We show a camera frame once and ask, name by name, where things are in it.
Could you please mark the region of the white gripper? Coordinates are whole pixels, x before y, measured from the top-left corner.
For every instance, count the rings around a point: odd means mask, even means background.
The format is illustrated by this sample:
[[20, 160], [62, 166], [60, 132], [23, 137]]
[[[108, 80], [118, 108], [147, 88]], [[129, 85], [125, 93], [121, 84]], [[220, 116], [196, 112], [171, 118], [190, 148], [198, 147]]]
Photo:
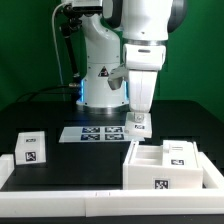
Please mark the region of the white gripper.
[[128, 74], [129, 108], [134, 114], [134, 121], [144, 121], [144, 114], [150, 111], [157, 80], [156, 71], [130, 70]]

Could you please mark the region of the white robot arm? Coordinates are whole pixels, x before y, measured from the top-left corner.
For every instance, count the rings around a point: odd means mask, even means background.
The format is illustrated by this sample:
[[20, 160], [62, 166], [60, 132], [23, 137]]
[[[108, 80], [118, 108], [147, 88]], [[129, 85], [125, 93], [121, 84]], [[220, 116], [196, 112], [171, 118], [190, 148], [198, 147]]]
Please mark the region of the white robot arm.
[[168, 34], [183, 22], [187, 0], [61, 0], [65, 35], [84, 33], [87, 73], [77, 105], [112, 113], [129, 109], [134, 121], [149, 117], [155, 83], [166, 57]]

